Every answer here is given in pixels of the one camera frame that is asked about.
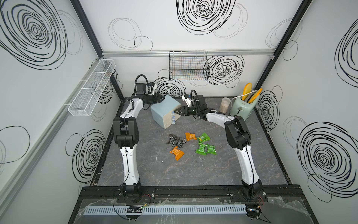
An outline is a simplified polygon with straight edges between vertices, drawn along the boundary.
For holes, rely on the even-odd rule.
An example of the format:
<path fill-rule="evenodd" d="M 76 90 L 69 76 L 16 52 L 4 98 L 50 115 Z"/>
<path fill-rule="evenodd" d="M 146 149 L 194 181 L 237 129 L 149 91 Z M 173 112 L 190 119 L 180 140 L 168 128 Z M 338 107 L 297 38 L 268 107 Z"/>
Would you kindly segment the light blue drawer cabinet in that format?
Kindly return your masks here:
<path fill-rule="evenodd" d="M 181 103 L 170 95 L 166 95 L 165 99 L 151 106 L 153 119 L 163 128 L 167 129 L 170 125 L 175 124 L 181 117 L 174 111 L 181 107 Z"/>

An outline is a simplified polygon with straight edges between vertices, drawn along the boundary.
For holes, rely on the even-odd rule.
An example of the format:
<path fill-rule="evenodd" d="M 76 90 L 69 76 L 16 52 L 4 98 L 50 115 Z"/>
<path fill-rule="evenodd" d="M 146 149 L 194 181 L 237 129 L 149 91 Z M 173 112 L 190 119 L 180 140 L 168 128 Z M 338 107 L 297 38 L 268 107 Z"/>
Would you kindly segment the orange cookie pack back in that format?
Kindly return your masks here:
<path fill-rule="evenodd" d="M 186 137 L 186 141 L 190 141 L 190 140 L 197 140 L 197 137 L 194 133 L 185 133 L 185 137 Z"/>

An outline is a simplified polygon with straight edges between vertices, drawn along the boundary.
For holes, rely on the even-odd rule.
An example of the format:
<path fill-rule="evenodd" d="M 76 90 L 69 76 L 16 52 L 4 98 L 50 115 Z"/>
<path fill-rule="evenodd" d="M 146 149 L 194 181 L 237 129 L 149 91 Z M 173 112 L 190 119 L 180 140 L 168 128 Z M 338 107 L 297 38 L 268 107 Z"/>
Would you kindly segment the orange cookie pack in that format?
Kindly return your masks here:
<path fill-rule="evenodd" d="M 178 148 L 178 146 L 175 146 L 171 151 L 171 154 L 175 155 L 175 160 L 178 161 L 185 153 Z"/>
<path fill-rule="evenodd" d="M 190 140 L 197 140 L 197 137 L 194 133 L 185 133 L 185 137 L 186 137 L 186 141 L 190 141 Z"/>

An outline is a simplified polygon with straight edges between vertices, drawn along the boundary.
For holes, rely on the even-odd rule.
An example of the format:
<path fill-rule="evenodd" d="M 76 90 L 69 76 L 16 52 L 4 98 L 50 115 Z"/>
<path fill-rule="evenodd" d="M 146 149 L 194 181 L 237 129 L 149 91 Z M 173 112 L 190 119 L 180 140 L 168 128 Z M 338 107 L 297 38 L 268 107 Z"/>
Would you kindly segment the orange cookie pack front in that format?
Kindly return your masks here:
<path fill-rule="evenodd" d="M 175 155 L 175 160 L 178 161 L 185 153 L 178 148 L 178 146 L 175 146 L 171 151 L 171 154 Z"/>

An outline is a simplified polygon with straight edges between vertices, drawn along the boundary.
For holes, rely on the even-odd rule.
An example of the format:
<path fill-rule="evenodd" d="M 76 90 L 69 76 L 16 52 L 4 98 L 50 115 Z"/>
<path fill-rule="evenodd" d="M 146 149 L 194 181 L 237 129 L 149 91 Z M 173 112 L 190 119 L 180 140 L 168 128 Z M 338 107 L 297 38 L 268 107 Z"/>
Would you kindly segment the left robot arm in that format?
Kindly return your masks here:
<path fill-rule="evenodd" d="M 149 82 L 144 74 L 140 74 L 134 81 L 134 91 L 125 112 L 113 120 L 114 140 L 123 159 L 124 181 L 121 189 L 124 196 L 142 198 L 140 175 L 137 167 L 136 149 L 139 142 L 139 128 L 137 116 L 144 105 L 149 107 L 162 102 L 165 98 L 156 93 L 157 85 Z"/>

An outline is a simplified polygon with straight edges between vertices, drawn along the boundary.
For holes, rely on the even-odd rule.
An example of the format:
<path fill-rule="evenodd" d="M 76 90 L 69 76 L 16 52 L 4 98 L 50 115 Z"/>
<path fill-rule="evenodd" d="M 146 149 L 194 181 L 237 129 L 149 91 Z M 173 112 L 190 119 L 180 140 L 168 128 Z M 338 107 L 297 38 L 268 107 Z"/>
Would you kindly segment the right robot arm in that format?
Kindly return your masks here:
<path fill-rule="evenodd" d="M 263 191 L 262 181 L 255 169 L 251 153 L 251 133 L 241 116 L 228 116 L 225 113 L 207 106 L 203 95 L 198 95 L 195 90 L 185 94 L 182 100 L 185 106 L 175 110 L 181 116 L 194 116 L 214 123 L 225 129 L 226 139 L 231 148 L 235 150 L 238 157 L 242 174 L 242 193 L 246 200 L 253 201 Z"/>

